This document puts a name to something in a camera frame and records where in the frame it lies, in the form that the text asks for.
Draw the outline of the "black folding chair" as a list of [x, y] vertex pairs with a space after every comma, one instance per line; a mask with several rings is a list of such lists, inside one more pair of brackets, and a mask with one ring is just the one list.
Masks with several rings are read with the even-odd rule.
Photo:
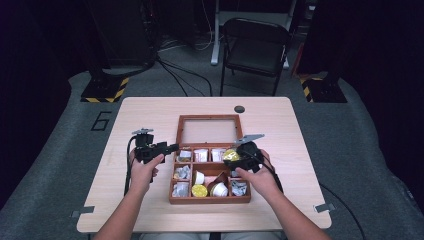
[[279, 24], [246, 18], [227, 20], [223, 25], [220, 95], [227, 69], [273, 78], [275, 95], [290, 41], [290, 33]]

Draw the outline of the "striped black stand base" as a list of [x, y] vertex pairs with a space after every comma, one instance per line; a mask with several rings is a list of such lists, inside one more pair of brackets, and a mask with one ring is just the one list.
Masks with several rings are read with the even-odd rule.
[[340, 86], [331, 84], [322, 78], [301, 79], [303, 93], [308, 102], [312, 103], [346, 103]]
[[90, 103], [118, 102], [128, 82], [128, 78], [109, 79], [105, 81], [91, 80], [82, 92], [80, 101]]

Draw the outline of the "grey tape piece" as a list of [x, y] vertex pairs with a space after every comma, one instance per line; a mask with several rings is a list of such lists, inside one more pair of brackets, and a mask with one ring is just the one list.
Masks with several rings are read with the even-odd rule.
[[317, 213], [321, 213], [325, 211], [331, 212], [335, 210], [336, 207], [332, 203], [324, 203], [320, 205], [314, 205], [314, 209]]
[[70, 214], [71, 218], [79, 218], [82, 214], [93, 213], [95, 206], [84, 206], [78, 210], [73, 210]]

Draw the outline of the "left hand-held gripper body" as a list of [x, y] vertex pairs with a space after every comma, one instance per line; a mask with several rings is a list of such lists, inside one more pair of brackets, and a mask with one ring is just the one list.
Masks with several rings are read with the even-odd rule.
[[167, 142], [154, 144], [152, 132], [152, 129], [146, 128], [133, 132], [135, 135], [135, 158], [144, 164], [147, 164], [159, 154], [166, 154]]

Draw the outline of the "person's left hand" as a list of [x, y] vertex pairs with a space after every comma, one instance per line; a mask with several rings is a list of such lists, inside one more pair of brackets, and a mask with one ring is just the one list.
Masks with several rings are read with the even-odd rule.
[[164, 160], [164, 155], [159, 154], [150, 162], [139, 162], [135, 153], [130, 153], [131, 180], [128, 193], [131, 195], [144, 196], [150, 187], [151, 180], [157, 175], [157, 166]]

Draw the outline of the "black equipment cabinet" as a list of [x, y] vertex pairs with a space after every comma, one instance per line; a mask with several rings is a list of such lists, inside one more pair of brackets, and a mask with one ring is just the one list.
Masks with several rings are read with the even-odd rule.
[[87, 0], [110, 66], [150, 68], [154, 50], [141, 11], [142, 0]]

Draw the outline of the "person's right hand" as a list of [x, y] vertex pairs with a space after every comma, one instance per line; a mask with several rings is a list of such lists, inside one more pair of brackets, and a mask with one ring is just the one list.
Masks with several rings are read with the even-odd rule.
[[278, 194], [281, 194], [281, 191], [274, 178], [274, 170], [269, 154], [265, 150], [261, 150], [261, 153], [264, 157], [264, 163], [259, 171], [252, 173], [242, 168], [237, 168], [236, 172], [243, 179], [248, 180], [266, 201], [270, 201]]

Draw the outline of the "dark curtain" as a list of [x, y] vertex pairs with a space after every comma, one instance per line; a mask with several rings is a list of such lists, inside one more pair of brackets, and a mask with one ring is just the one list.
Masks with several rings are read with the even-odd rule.
[[424, 213], [424, 0], [317, 0], [297, 72], [356, 90]]
[[81, 0], [0, 0], [0, 209], [38, 157], [84, 70]]

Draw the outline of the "wooden box with glass lid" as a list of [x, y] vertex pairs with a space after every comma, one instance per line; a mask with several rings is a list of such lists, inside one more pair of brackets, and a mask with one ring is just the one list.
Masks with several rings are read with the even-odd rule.
[[[232, 178], [231, 169], [222, 162], [213, 162], [211, 150], [214, 148], [235, 149], [235, 141], [243, 137], [240, 119], [237, 115], [182, 115], [179, 117], [176, 143], [179, 150], [173, 157], [172, 174], [170, 180], [169, 201], [172, 204], [242, 204], [251, 200], [250, 183], [242, 178]], [[208, 161], [196, 162], [194, 157], [195, 149], [207, 149]], [[179, 162], [178, 156], [181, 150], [192, 152], [190, 162]], [[191, 176], [188, 180], [176, 180], [173, 178], [174, 170], [177, 167], [188, 165], [191, 169]], [[205, 175], [204, 185], [208, 190], [206, 197], [194, 197], [191, 189], [194, 183], [195, 173], [199, 171]], [[234, 196], [232, 194], [231, 182], [245, 181], [247, 183], [247, 193], [245, 196]], [[188, 197], [173, 197], [173, 185], [177, 182], [189, 183]], [[228, 188], [226, 197], [213, 197], [210, 194], [212, 186], [223, 182]]]

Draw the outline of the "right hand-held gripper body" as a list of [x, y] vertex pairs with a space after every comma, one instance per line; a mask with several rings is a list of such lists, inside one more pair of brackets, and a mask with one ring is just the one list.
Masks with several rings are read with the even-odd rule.
[[237, 145], [236, 151], [240, 156], [240, 160], [244, 160], [248, 165], [248, 168], [244, 170], [252, 170], [254, 173], [260, 170], [264, 157], [255, 144], [255, 140], [262, 137], [264, 137], [264, 134], [250, 134], [235, 141]]

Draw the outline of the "yellow lid coffee capsule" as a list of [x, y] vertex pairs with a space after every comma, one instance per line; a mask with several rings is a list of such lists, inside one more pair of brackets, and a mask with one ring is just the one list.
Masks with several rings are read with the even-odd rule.
[[239, 161], [240, 156], [235, 149], [227, 149], [222, 156], [224, 161]]
[[194, 197], [206, 197], [208, 195], [207, 188], [201, 184], [193, 185], [191, 192]]

